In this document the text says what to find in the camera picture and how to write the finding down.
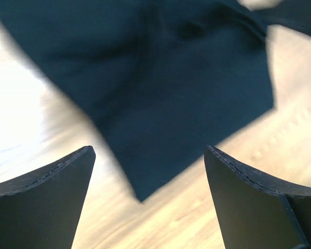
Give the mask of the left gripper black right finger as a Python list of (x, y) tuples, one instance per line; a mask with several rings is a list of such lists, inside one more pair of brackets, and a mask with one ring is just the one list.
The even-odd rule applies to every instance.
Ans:
[(204, 161), (226, 248), (311, 248), (311, 187), (269, 175), (213, 146)]

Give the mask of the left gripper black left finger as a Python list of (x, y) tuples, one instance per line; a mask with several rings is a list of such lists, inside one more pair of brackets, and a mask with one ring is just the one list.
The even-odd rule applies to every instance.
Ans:
[(95, 158), (85, 146), (0, 183), (0, 248), (71, 248)]

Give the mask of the black t shirt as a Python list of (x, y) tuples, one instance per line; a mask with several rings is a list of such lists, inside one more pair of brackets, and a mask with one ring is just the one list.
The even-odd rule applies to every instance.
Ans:
[(0, 22), (144, 201), (273, 108), (267, 28), (311, 36), (311, 1), (0, 1)]

